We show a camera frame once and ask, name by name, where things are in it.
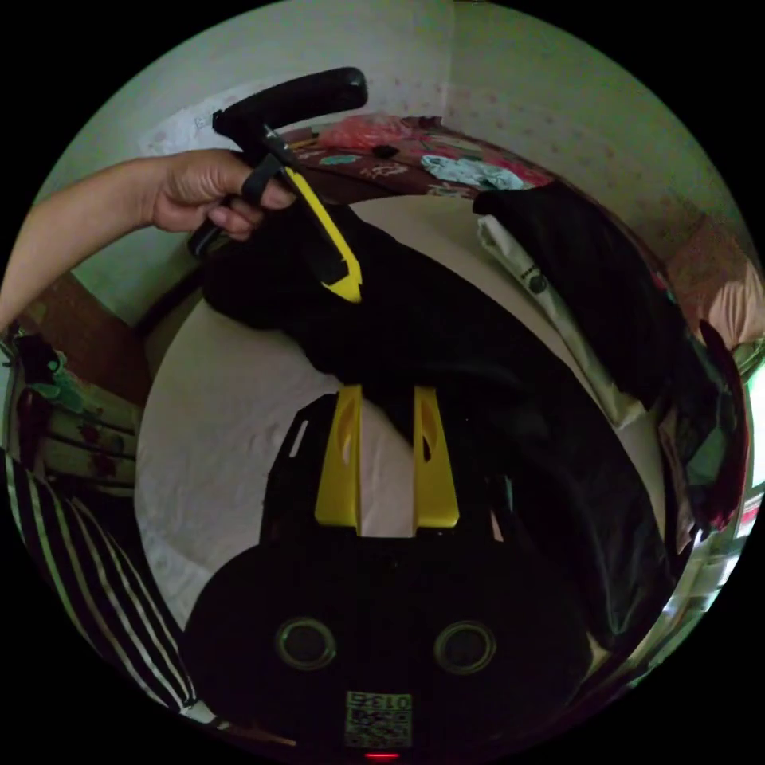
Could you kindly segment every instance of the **black garment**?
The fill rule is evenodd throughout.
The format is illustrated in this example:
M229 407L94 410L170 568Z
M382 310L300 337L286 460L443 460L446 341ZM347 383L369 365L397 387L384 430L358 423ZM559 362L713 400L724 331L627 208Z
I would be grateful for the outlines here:
M437 388L457 491L465 465L519 476L517 512L577 587L590 630L613 649L669 598L673 578L648 494L571 370L479 289L350 209L330 209L363 272L363 302L319 285L304 248L325 246L298 210L207 265L210 305L280 329L315 368L361 383L412 438L412 388Z
M527 191L487 191L473 212L493 215L565 301L620 390L656 402L685 322L632 242L594 204L555 181Z

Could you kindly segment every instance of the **yellow tool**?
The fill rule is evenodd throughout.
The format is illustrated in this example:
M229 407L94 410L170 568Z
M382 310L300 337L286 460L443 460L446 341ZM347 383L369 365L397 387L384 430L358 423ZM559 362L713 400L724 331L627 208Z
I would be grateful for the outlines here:
M361 535L361 386L340 390L324 454L315 518ZM454 528L460 513L436 391L414 388L414 531Z

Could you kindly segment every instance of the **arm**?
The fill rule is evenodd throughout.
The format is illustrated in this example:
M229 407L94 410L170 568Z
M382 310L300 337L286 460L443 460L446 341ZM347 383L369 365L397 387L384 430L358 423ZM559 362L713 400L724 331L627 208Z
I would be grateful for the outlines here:
M154 225L193 231L206 216L245 239L262 212L235 199L251 170L228 151L188 151L108 167L40 202L26 217L0 289L0 332L58 277L126 234ZM262 205L293 197L274 181Z

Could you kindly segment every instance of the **yellow plastic bracket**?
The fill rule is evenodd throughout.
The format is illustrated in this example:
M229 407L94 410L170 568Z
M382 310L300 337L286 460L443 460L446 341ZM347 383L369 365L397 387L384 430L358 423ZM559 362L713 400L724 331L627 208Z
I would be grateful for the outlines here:
M356 255L353 254L353 251L345 241L345 237L340 233L338 227L335 225L335 222L327 212L327 208L324 207L319 198L316 196L314 190L308 184L308 181L299 172L293 170L291 167L285 167L284 172L287 173L287 176L292 181L295 188L303 196L303 199L305 199L313 214L316 216L316 218L319 220L319 223L327 232L328 236L332 240L333 244L337 248L337 251L348 267L347 276L343 277L339 281L336 281L334 284L325 284L324 282L322 282L322 284L328 290L334 292L344 300L348 300L351 303L360 303L361 290L359 289L359 286L362 284L361 266L356 260Z
M414 530L454 528L459 520L449 450L433 388L414 389Z
M315 518L361 535L361 386L340 389L324 454Z

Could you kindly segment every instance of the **hand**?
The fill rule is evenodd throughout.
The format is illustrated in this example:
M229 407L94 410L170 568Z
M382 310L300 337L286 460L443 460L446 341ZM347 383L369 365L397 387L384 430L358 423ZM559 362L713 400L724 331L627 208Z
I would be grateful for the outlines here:
M156 160L145 201L145 220L164 231L194 231L209 218L232 239L244 241L263 220L263 209L281 210L295 200L294 194L270 180L253 207L237 195L252 172L236 155L224 149L184 151ZM221 206L234 195L231 207Z

